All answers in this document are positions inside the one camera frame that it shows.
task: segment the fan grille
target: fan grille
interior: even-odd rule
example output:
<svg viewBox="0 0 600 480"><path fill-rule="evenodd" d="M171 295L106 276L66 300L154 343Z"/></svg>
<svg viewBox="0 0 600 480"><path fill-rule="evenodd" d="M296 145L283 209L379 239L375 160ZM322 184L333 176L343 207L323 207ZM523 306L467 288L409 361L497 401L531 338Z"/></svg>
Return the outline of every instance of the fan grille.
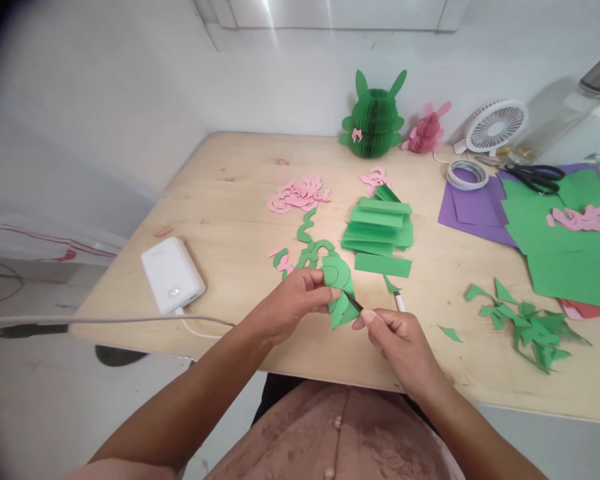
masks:
<svg viewBox="0 0 600 480"><path fill-rule="evenodd" d="M490 149L512 136L522 125L524 112L518 107L504 107L488 114L471 132L471 144Z"/></svg>

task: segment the white pen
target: white pen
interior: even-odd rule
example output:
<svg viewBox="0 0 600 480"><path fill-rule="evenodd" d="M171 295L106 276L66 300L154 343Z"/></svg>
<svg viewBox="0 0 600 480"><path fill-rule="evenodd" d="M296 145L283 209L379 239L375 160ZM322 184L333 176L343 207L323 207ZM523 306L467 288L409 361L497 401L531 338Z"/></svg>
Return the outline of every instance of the white pen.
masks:
<svg viewBox="0 0 600 480"><path fill-rule="evenodd" d="M400 295L400 292L394 292L393 298L395 299L395 307L398 309L398 311L406 312L405 304L402 302L402 295Z"/></svg>

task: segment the wooden table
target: wooden table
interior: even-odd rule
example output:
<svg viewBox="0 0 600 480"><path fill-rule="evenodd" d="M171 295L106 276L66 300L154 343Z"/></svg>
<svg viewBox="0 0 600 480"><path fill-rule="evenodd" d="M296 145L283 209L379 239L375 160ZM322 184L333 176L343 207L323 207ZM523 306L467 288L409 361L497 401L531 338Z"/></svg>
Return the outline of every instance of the wooden table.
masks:
<svg viewBox="0 0 600 480"><path fill-rule="evenodd" d="M441 153L453 159L451 150ZM510 328L494 330L478 316L485 299L463 298L476 283L490 291L498 277L514 298L559 311L556 300L532 292L526 262L511 247L439 225L446 165L431 155L400 149L376 160L360 159L328 137L216 133L198 148L112 266L84 302L78 315L146 316L158 313L140 254L168 236L186 240L207 292L187 309L239 322L280 282L267 252L289 248L297 262L304 244L296 239L304 212L286 215L267 209L279 185L304 175L322 177L331 188L330 203L320 204L308 230L314 240L338 246L345 222L366 185L359 176L375 165L386 168L399 198L411 204L415 244L396 257L413 260L408 279L394 277L403 288L407 309L414 312L440 364L456 387L473 401L600 421L600 322L571 325L593 348L566 341L571 358L556 362L546 375L518 356ZM395 308L381 275L353 269L354 256L339 251L351 267L358 300L368 307ZM204 333L226 327L191 321ZM464 343L450 340L438 325L453 327ZM196 337L179 321L118 325L74 325L71 333L95 343L169 353L198 359L213 340ZM301 377L399 391L387 362L366 332L344 326L331 331L326 315L308 315L298 330L278 346L262 370Z"/></svg>

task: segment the small white fan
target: small white fan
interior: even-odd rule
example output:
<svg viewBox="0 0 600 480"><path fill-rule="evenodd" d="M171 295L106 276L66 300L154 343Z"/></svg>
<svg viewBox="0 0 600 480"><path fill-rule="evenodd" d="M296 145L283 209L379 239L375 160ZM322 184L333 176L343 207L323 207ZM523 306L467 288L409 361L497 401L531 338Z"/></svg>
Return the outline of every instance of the small white fan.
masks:
<svg viewBox="0 0 600 480"><path fill-rule="evenodd" d="M465 138L454 144L456 153L469 149L472 152L489 152L495 157L495 151L522 130L527 124L529 110L518 100L501 99L486 104L470 116L465 127Z"/></svg>

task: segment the glass bottle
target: glass bottle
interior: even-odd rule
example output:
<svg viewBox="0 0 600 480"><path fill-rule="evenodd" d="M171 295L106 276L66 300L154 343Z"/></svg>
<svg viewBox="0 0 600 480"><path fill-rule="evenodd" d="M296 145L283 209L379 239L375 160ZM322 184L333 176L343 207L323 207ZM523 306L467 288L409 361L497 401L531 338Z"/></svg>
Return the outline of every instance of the glass bottle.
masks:
<svg viewBox="0 0 600 480"><path fill-rule="evenodd" d="M534 163L552 144L575 128L600 106L600 61L580 79L556 112L540 127L516 141L509 159L520 165Z"/></svg>

